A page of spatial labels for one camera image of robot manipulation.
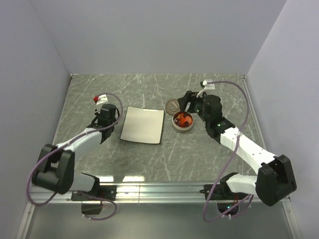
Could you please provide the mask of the orange chicken leg piece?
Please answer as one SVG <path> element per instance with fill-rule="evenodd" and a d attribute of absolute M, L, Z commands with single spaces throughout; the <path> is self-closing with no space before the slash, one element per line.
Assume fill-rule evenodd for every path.
<path fill-rule="evenodd" d="M 184 113 L 179 113 L 176 118 L 174 119 L 174 123 L 179 126 L 182 127 L 184 122 Z"/>

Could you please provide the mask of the round metal lunch tin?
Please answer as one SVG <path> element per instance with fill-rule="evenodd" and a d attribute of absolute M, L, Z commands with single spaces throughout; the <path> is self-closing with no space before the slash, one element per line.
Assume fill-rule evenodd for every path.
<path fill-rule="evenodd" d="M 188 112 L 175 113 L 171 121 L 174 130 L 180 133 L 189 132 L 194 125 L 194 119 Z"/>

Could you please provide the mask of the orange shrimp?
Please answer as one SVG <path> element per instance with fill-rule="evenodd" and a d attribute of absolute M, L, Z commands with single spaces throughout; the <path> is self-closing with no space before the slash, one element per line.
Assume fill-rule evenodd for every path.
<path fill-rule="evenodd" d="M 190 116 L 185 116 L 185 117 L 184 117 L 184 122 L 183 122 L 182 127 L 189 127 L 189 126 L 192 125 L 192 122 L 193 122 L 192 117 L 190 117 Z"/>

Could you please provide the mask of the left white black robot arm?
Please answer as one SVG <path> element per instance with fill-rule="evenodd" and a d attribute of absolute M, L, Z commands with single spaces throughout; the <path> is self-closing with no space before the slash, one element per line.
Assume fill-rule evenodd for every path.
<path fill-rule="evenodd" d="M 123 114 L 113 104 L 103 104 L 95 117 L 79 135 L 57 144 L 46 144 L 31 173 L 31 183 L 54 193 L 71 191 L 75 179 L 75 161 L 106 141 Z"/>

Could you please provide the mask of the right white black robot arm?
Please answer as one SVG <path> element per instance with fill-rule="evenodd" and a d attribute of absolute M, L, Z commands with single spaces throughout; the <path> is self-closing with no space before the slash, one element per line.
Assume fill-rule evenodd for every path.
<path fill-rule="evenodd" d="M 297 184 L 290 159 L 276 156 L 263 149 L 222 114 L 221 99 L 215 95 L 187 91 L 178 100 L 180 109 L 196 113 L 205 124 L 207 134 L 219 144 L 229 148 L 255 172 L 254 176 L 230 173 L 219 180 L 214 190 L 204 186 L 202 193 L 210 200 L 231 200 L 236 195 L 257 196 L 267 206 L 273 206 L 292 192 Z"/>

